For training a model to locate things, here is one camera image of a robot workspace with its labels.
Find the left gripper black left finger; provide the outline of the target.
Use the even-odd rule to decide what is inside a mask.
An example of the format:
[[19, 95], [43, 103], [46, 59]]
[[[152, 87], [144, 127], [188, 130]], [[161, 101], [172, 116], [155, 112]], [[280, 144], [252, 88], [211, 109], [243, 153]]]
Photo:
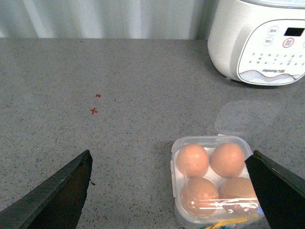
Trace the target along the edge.
[[75, 229], [87, 198], [92, 156], [85, 150], [0, 213], [2, 229]]

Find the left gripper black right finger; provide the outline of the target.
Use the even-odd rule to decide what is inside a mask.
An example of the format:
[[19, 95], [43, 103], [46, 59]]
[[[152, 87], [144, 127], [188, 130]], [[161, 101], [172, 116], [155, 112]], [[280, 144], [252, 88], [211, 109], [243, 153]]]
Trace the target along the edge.
[[245, 163], [269, 226], [272, 229], [303, 229], [305, 180], [258, 150]]

